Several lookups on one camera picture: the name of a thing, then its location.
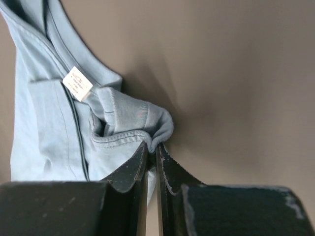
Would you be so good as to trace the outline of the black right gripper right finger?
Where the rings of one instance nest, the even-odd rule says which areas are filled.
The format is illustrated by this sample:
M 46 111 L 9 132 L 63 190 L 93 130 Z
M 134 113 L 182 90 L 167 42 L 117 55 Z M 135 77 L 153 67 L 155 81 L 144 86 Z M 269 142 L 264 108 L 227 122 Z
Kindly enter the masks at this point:
M 156 151 L 158 219 L 162 236 L 312 236 L 300 199 L 270 185 L 207 185 Z

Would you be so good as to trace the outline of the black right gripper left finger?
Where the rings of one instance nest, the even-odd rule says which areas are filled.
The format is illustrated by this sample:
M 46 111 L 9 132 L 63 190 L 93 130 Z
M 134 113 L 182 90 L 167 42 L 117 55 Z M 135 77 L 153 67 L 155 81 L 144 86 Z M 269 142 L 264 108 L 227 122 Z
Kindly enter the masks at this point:
M 143 236 L 148 148 L 89 182 L 10 182 L 0 187 L 3 236 Z

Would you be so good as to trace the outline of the grey-blue t-shirt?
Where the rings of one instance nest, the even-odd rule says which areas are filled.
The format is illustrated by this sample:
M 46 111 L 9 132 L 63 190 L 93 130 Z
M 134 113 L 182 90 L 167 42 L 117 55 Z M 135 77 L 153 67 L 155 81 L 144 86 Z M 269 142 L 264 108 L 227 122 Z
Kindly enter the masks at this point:
M 12 181 L 98 181 L 141 143 L 154 153 L 169 139 L 168 111 L 122 93 L 58 0 L 3 0 L 0 11 L 16 46 Z

